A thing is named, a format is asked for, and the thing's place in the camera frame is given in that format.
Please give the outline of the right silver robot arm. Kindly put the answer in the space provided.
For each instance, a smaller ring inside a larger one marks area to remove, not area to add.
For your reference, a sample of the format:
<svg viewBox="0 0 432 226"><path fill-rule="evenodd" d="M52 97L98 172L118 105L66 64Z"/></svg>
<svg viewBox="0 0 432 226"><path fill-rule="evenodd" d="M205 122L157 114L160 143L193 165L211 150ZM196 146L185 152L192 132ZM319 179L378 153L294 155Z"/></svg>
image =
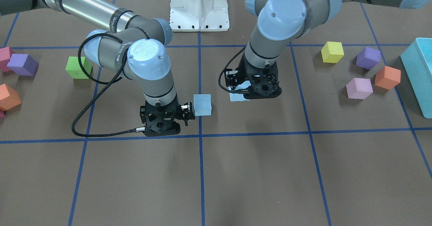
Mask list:
<svg viewBox="0 0 432 226"><path fill-rule="evenodd" d="M172 30L163 19L148 20L105 0L1 0L1 15L48 8L95 24L99 29L83 41L79 53L120 78L141 86L145 97L142 121L157 132L183 120L194 120L192 104L179 104L171 60L165 46Z"/></svg>

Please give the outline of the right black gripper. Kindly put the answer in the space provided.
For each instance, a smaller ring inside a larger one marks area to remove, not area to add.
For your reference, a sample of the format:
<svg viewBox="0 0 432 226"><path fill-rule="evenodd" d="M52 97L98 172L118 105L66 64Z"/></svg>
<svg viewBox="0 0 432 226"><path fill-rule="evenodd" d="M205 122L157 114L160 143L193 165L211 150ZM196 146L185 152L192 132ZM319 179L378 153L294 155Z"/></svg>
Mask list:
<svg viewBox="0 0 432 226"><path fill-rule="evenodd" d="M145 102L145 112L146 113L177 113L180 111L180 120L183 120L185 126L188 126L190 120L195 120L195 115L193 112L193 104L185 103L180 105L177 96L173 98L169 103L167 100L162 98L152 98L150 103Z"/></svg>

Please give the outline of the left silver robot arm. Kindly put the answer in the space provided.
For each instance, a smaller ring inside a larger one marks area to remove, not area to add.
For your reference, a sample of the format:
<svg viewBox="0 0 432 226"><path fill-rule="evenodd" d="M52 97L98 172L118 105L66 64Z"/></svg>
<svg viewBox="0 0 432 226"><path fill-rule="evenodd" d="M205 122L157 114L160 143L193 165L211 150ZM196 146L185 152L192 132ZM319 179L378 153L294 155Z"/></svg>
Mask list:
<svg viewBox="0 0 432 226"><path fill-rule="evenodd" d="M225 68L224 90L229 93L260 93L269 96L279 90L276 60L290 41L327 23L345 2L419 9L431 0L244 0L247 11L257 17L256 26L239 67Z"/></svg>

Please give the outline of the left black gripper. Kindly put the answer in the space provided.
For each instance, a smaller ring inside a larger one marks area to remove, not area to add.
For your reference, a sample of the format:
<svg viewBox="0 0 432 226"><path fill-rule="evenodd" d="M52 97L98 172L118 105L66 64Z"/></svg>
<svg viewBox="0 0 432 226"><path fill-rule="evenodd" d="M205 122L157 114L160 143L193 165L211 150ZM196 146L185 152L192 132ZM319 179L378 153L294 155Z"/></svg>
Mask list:
<svg viewBox="0 0 432 226"><path fill-rule="evenodd" d="M277 63L264 64L263 67L253 66L245 56L242 56L238 70L225 70L225 86L236 88L242 81L278 81Z"/></svg>

